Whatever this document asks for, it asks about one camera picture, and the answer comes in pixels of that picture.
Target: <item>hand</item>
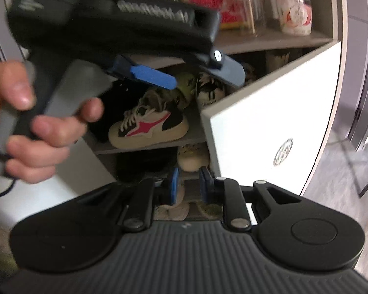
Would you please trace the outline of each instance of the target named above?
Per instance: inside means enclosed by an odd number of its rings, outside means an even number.
[[[0,105],[3,101],[20,111],[29,110],[35,104],[26,69],[19,62],[0,62]],[[87,122],[97,121],[103,109],[102,102],[92,98],[84,103],[77,116],[36,116],[30,127],[42,140],[11,136],[7,153],[13,159],[5,165],[7,173],[30,184],[52,177],[55,166],[68,157],[68,146],[85,134]]]

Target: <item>red flower artwork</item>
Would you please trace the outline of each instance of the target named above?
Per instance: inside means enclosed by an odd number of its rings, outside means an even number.
[[[188,0],[190,3],[205,6],[221,12],[222,23],[240,22],[239,8],[234,0]]]

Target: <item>silver screw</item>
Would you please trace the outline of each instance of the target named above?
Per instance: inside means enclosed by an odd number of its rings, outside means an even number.
[[[250,226],[250,221],[244,218],[235,218],[232,221],[230,221],[230,224],[232,227],[235,227],[236,229],[245,229]]]
[[[136,218],[129,218],[124,221],[124,226],[128,229],[139,229],[143,225],[143,221]]]
[[[220,51],[215,50],[214,51],[214,56],[215,56],[215,59],[217,60],[217,62],[221,62],[221,60],[222,60],[222,54],[221,54]]]

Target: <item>round sticker on door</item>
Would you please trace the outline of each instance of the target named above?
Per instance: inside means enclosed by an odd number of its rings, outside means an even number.
[[[286,140],[282,146],[279,148],[276,156],[274,157],[274,166],[279,166],[289,155],[291,148],[293,147],[293,139],[289,138]]]

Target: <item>cabinet door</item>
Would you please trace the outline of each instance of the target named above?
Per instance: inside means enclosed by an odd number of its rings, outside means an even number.
[[[331,42],[204,109],[216,175],[300,194],[325,137],[340,57],[341,43]]]

